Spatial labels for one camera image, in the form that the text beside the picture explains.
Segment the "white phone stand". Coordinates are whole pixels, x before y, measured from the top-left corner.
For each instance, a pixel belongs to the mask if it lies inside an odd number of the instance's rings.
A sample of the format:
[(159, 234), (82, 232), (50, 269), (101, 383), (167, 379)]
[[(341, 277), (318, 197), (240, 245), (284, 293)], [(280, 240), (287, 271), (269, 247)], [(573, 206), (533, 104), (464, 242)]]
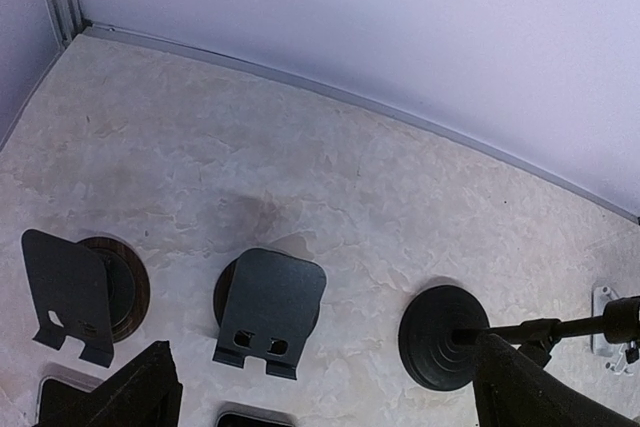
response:
[(592, 290), (591, 312), (602, 321), (591, 335), (591, 351), (605, 358), (605, 368), (615, 375), (631, 376), (639, 362), (639, 297), (621, 297), (608, 285)]

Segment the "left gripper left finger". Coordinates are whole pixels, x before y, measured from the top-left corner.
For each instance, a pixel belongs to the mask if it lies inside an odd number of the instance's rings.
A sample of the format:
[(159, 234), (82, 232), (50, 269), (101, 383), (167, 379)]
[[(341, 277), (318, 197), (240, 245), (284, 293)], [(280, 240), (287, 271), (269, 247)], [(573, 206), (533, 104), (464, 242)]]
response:
[(176, 426), (183, 385), (170, 343), (155, 341), (84, 400), (38, 426)]

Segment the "black phone landscape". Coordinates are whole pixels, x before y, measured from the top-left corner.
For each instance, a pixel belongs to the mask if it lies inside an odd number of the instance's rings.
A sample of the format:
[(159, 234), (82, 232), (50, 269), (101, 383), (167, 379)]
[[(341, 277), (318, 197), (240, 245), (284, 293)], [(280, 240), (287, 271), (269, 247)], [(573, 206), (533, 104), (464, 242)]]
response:
[(224, 403), (218, 412), (215, 427), (295, 427), (296, 419), (290, 414), (244, 405)]

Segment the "dark grey phone stand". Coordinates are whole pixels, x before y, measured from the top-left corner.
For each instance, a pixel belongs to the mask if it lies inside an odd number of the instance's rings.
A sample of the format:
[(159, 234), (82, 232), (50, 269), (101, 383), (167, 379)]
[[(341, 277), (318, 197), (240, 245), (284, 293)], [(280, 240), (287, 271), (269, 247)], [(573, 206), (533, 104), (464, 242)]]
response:
[(295, 380), (326, 286), (326, 273), (314, 262), (264, 248), (243, 252), (214, 288), (213, 360), (243, 368), (246, 358), (258, 358), (268, 375)]

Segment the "black phone white edge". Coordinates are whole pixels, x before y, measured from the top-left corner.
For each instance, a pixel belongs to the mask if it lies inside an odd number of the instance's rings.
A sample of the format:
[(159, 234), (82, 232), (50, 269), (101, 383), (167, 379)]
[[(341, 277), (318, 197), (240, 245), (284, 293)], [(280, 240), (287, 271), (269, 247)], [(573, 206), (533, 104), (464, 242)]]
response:
[(49, 363), (41, 369), (36, 422), (45, 421), (67, 406), (84, 400), (103, 380), (69, 367)]

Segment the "tall black clamp stand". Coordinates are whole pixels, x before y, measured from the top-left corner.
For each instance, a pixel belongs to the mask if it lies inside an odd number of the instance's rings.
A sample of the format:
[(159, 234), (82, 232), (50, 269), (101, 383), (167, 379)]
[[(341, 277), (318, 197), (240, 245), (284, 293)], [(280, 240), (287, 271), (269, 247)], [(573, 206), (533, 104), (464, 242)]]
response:
[(418, 385), (436, 392), (459, 390), (472, 382), (477, 340), (494, 334), (516, 345), (545, 367), (562, 340), (601, 331), (593, 317), (571, 321), (542, 318), (514, 326), (492, 327), (481, 303), (456, 285), (439, 285), (418, 294), (406, 308), (398, 331), (402, 364)]

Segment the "grey round-base phone stand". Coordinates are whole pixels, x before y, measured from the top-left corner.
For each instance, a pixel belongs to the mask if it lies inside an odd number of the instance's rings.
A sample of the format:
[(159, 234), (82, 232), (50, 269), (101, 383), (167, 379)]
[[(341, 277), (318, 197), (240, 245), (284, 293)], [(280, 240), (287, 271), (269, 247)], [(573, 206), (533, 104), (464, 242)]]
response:
[(114, 345), (141, 326), (149, 309), (140, 257), (112, 237), (72, 242), (36, 229), (22, 234), (21, 247), (39, 323), (34, 340), (59, 350), (77, 339), (81, 360), (108, 368)]

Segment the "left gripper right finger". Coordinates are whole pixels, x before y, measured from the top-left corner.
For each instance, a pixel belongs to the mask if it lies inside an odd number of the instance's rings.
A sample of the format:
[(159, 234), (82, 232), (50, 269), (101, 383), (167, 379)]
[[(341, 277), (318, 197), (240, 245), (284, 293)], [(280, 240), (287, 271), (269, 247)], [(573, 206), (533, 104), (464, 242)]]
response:
[(547, 373), (494, 334), (476, 343), (473, 379), (480, 426), (634, 426)]

